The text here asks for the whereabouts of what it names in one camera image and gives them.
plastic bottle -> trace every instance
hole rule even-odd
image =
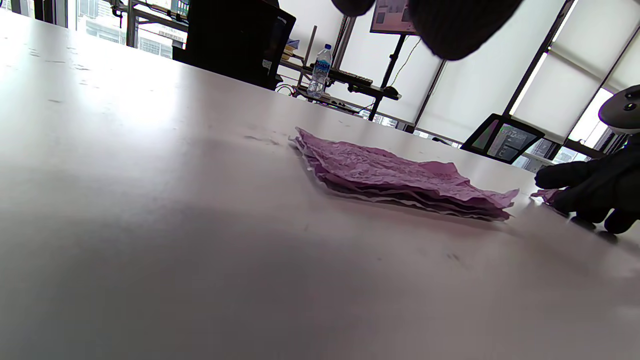
[[[327,76],[329,76],[329,69],[331,68],[332,62],[331,45],[326,44],[316,58],[314,73],[307,90],[309,96],[320,99],[320,96],[324,94],[325,81]]]

black chair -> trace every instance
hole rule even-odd
[[[275,90],[280,58],[296,22],[263,0],[191,0],[186,49],[173,59]]]
[[[498,114],[491,114],[460,149],[513,164],[531,145],[545,134],[527,124]]]

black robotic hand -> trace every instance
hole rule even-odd
[[[640,219],[640,144],[600,160],[541,169],[536,184],[542,189],[566,187],[552,202],[558,211],[575,211],[578,218],[594,224],[606,218],[607,231],[624,233]]]
[[[347,16],[367,13],[375,0],[332,0]],[[413,26],[433,53],[460,60],[498,31],[522,0],[409,0]]]

white table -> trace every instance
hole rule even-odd
[[[640,356],[638,232],[526,171],[18,15],[0,54],[1,359]],[[520,187],[515,218],[325,195],[295,126]]]

roller shade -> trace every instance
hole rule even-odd
[[[640,4],[634,0],[579,0],[514,116],[563,142],[639,20]]]
[[[502,113],[563,5],[525,0],[480,50],[448,63],[418,128],[464,142],[487,116]]]
[[[634,0],[578,0],[553,50],[604,78],[640,20]]]
[[[563,142],[600,81],[549,54],[514,116]]]
[[[370,33],[373,13],[372,9],[366,15],[357,18],[340,69],[372,79],[374,85],[380,86],[389,65],[389,55],[394,52],[400,35]],[[418,41],[420,38],[417,36],[410,36],[405,40],[389,80],[390,85]],[[394,88],[398,90],[402,98],[398,101],[382,100],[378,111],[407,122],[413,122],[422,106],[439,63],[440,60],[431,54],[426,45],[420,42],[398,74],[394,84]],[[347,86],[339,83],[331,86],[328,92],[334,97],[362,107],[369,105],[374,100],[370,96],[349,93]]]
[[[636,35],[629,48],[613,70],[608,87],[618,92],[630,86],[640,84],[640,36]]]

